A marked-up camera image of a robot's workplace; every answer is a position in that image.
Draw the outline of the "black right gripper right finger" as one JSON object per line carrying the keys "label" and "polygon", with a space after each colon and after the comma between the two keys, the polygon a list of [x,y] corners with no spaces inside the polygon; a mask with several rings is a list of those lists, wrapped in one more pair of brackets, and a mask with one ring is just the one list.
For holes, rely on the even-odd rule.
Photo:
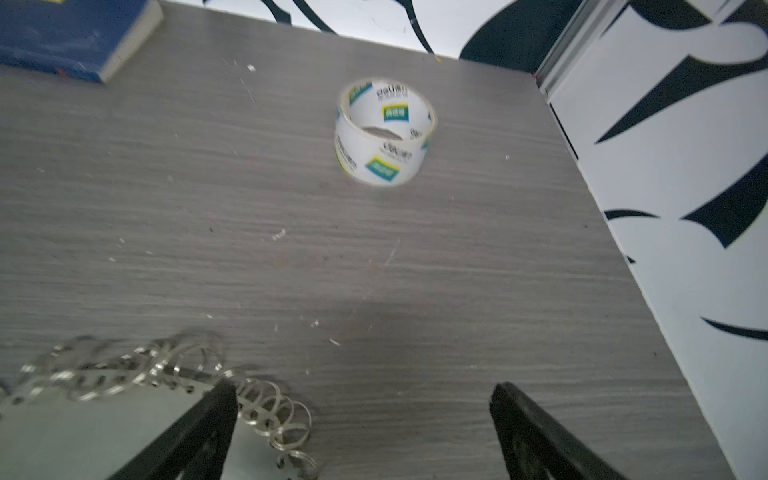
{"label": "black right gripper right finger", "polygon": [[495,386],[489,410],[512,479],[622,479],[510,382]]}

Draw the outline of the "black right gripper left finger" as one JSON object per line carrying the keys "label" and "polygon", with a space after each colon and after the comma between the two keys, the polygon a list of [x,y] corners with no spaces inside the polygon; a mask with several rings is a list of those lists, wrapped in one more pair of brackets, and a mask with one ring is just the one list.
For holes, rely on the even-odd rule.
{"label": "black right gripper left finger", "polygon": [[111,477],[219,480],[237,418],[236,387],[222,380]]}

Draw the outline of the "silver keyring cluster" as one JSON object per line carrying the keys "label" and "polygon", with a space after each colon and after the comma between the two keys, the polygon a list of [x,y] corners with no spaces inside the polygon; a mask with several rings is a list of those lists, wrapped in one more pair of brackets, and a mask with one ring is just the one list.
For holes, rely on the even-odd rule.
{"label": "silver keyring cluster", "polygon": [[232,382],[238,402],[237,420],[268,439],[299,469],[299,479],[318,477],[316,461],[303,450],[313,426],[309,409],[290,398],[275,382],[260,377],[254,366],[226,366],[218,343],[204,335],[153,340],[131,350],[115,341],[78,337],[26,363],[15,385],[2,391],[1,401],[30,379],[32,398],[46,388],[61,386],[74,394],[75,400],[87,401],[132,386],[156,386],[160,380],[181,384],[181,380],[199,375],[213,376],[213,388],[222,380]]}

